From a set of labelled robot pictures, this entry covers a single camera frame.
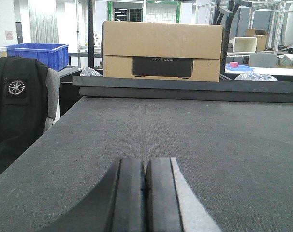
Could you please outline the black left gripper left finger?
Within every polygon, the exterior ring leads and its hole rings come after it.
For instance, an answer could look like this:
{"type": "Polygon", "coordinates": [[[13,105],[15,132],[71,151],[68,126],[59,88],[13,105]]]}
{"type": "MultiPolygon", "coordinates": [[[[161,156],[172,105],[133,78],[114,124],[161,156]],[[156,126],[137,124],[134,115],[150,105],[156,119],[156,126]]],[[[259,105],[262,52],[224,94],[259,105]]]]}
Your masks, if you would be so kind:
{"type": "Polygon", "coordinates": [[[99,183],[44,232],[144,232],[144,169],[139,158],[115,159],[99,183]]]}

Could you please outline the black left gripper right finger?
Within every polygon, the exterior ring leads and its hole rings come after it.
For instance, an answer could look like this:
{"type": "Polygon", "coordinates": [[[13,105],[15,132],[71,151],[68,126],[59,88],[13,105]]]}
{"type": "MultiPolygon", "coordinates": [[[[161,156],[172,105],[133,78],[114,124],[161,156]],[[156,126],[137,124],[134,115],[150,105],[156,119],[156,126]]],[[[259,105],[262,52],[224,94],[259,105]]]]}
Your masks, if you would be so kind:
{"type": "Polygon", "coordinates": [[[147,229],[150,232],[220,232],[183,176],[175,157],[147,166],[147,229]]]}

